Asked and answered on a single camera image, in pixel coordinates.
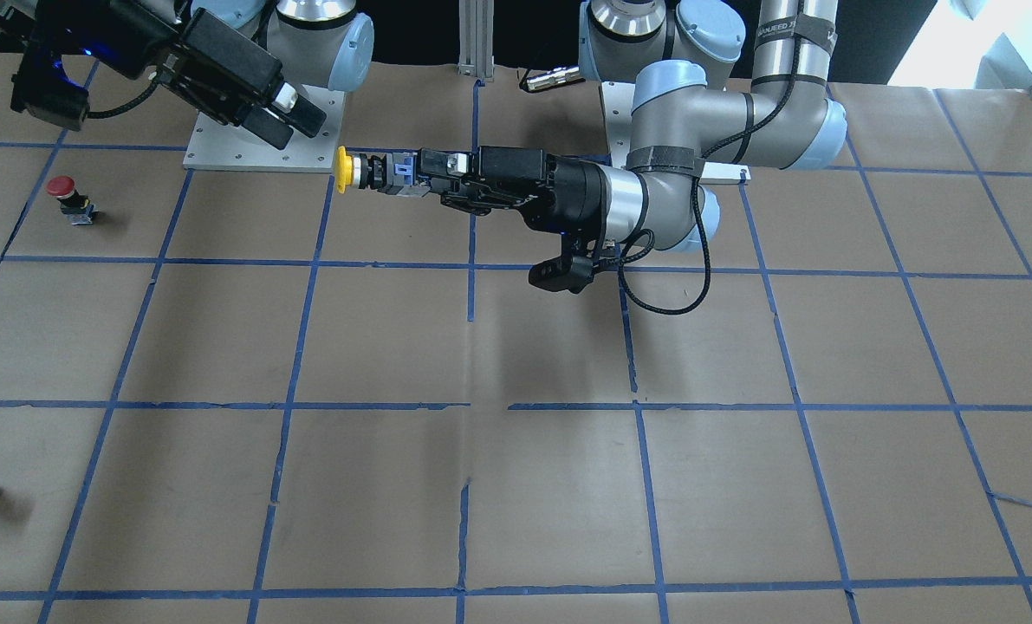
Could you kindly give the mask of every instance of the small electronic component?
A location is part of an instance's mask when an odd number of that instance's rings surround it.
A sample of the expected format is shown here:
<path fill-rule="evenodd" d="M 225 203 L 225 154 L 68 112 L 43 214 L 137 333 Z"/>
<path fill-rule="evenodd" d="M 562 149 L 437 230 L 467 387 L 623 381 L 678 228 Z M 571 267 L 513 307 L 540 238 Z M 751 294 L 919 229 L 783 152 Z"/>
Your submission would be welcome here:
<path fill-rule="evenodd" d="M 45 186 L 45 193 L 61 202 L 61 214 L 69 225 L 92 225 L 95 205 L 88 195 L 77 193 L 76 183 L 68 175 L 59 175 Z"/>

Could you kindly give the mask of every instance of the cable strap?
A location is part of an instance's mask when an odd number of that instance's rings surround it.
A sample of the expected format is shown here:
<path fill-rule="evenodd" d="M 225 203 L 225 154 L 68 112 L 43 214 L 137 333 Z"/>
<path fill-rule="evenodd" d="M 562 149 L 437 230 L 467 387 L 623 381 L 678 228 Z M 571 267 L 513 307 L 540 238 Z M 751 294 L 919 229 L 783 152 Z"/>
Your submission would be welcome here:
<path fill-rule="evenodd" d="M 650 145 L 632 150 L 627 155 L 627 171 L 672 171 L 700 176 L 705 170 L 705 160 L 697 158 L 692 147 L 677 145 Z"/>
<path fill-rule="evenodd" d="M 765 46 L 773 40 L 792 39 L 793 36 L 803 36 L 811 40 L 816 46 L 824 47 L 829 55 L 835 52 L 835 43 L 838 40 L 833 21 L 801 13 L 761 25 L 757 35 L 753 38 L 753 47 Z"/>

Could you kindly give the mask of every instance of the light blue joint cap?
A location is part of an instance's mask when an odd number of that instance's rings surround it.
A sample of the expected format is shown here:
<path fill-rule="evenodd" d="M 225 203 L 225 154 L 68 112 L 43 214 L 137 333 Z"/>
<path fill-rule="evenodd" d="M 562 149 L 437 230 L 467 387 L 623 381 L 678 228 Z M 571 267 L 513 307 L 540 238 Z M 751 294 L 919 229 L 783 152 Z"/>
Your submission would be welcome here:
<path fill-rule="evenodd" d="M 843 104 L 828 100 L 828 113 L 824 114 L 824 126 L 819 127 L 816 138 L 809 143 L 801 158 L 786 169 L 824 169 L 832 165 L 843 150 L 847 139 L 847 110 Z"/>
<path fill-rule="evenodd" d="M 358 13 L 350 21 L 346 39 L 337 48 L 334 64 L 330 68 L 327 89 L 331 91 L 357 90 L 369 73 L 369 62 L 374 58 L 374 21 L 369 15 Z"/>
<path fill-rule="evenodd" d="M 712 191 L 707 190 L 705 187 L 701 187 L 701 189 L 705 191 L 705 205 L 701 208 L 701 222 L 705 224 L 705 236 L 709 238 L 709 241 L 712 241 L 716 230 L 720 229 L 720 200 L 717 200 L 716 194 Z M 699 252 L 702 247 L 701 231 L 697 228 L 697 225 L 694 225 L 692 232 L 689 232 L 688 236 L 682 238 L 678 244 L 668 249 L 667 252 Z"/>
<path fill-rule="evenodd" d="M 697 63 L 671 59 L 657 61 L 643 67 L 639 78 L 635 79 L 635 99 L 631 101 L 631 110 L 683 87 L 709 86 L 709 74 Z"/>
<path fill-rule="evenodd" d="M 194 0 L 192 10 L 195 12 L 196 8 L 203 7 L 230 28 L 239 29 L 262 11 L 265 2 L 266 0 Z"/>
<path fill-rule="evenodd" d="M 588 0 L 578 10 L 581 11 L 578 18 L 578 68 L 582 78 L 600 83 L 596 60 L 591 55 L 591 37 L 588 35 Z"/>
<path fill-rule="evenodd" d="M 746 40 L 746 25 L 735 8 L 721 0 L 681 0 L 678 24 L 705 55 L 735 63 Z"/>

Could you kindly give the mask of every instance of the yellow button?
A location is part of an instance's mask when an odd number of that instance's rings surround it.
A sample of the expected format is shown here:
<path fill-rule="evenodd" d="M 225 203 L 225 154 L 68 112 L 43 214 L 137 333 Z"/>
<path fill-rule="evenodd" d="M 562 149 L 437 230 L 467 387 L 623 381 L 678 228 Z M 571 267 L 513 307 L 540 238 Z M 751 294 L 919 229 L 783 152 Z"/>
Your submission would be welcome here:
<path fill-rule="evenodd" d="M 334 153 L 334 190 L 346 193 L 346 188 L 354 180 L 354 158 L 346 154 L 346 147 L 337 146 Z"/>

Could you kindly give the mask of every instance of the metal mounting plate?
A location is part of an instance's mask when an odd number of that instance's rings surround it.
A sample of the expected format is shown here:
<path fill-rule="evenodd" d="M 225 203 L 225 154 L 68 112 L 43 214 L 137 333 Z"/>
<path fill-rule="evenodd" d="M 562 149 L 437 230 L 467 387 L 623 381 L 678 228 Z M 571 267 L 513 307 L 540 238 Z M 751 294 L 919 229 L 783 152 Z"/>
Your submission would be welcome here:
<path fill-rule="evenodd" d="M 635 85 L 631 83 L 602 83 L 600 102 L 604 110 L 604 133 L 612 154 L 612 166 L 622 167 L 631 152 L 631 101 L 635 98 Z M 750 167 L 706 162 L 702 185 L 738 185 L 743 177 L 750 180 Z"/>
<path fill-rule="evenodd" d="M 184 167 L 207 171 L 332 172 L 346 94 L 307 85 L 297 90 L 327 114 L 327 121 L 314 138 L 297 132 L 285 150 L 277 150 L 246 128 L 220 126 L 200 114 L 192 138 L 188 139 Z"/>

